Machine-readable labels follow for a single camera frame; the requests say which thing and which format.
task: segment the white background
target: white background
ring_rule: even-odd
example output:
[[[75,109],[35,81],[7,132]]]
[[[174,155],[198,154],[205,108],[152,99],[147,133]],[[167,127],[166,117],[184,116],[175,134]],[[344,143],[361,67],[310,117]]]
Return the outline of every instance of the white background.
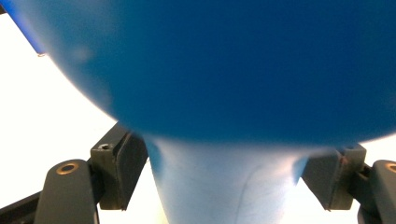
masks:
[[[87,160],[115,120],[79,93],[49,56],[37,57],[9,16],[0,16],[0,207],[40,191],[59,162]],[[366,142],[366,163],[396,161],[396,135]],[[290,193],[282,221],[357,223],[359,208],[323,211],[303,181]],[[100,211],[101,223],[167,223],[148,165],[128,211]]]

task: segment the blue surface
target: blue surface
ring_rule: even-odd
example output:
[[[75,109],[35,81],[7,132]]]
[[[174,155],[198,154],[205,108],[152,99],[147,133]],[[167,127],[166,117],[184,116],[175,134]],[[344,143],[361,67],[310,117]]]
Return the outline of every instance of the blue surface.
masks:
[[[302,147],[396,131],[393,0],[12,4],[80,90],[152,142],[171,223],[277,223]]]

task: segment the screw hole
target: screw hole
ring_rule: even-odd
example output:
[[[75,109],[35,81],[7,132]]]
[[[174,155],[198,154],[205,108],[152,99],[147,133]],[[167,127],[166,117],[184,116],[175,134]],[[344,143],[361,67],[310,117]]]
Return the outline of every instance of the screw hole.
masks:
[[[99,146],[99,149],[109,150],[109,149],[111,149],[111,145],[110,144],[102,144]]]
[[[396,164],[395,163],[388,163],[387,167],[389,170],[391,170],[393,173],[396,173]]]
[[[75,162],[70,162],[65,165],[60,166],[57,170],[56,173],[58,175],[68,175],[70,173],[73,173],[75,170],[77,170],[78,164]]]

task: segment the blue balloon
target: blue balloon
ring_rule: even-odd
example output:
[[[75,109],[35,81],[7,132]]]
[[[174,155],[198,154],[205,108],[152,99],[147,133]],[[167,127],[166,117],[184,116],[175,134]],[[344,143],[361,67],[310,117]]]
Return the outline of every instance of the blue balloon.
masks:
[[[141,133],[343,145],[396,130],[394,1],[12,5],[90,99]]]

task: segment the blue inflatable object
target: blue inflatable object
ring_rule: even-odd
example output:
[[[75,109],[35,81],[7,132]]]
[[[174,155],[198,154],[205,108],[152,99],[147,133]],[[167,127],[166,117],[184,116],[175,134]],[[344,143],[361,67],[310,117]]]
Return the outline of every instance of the blue inflatable object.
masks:
[[[277,223],[303,148],[396,131],[395,1],[0,3],[146,137],[171,224]]]

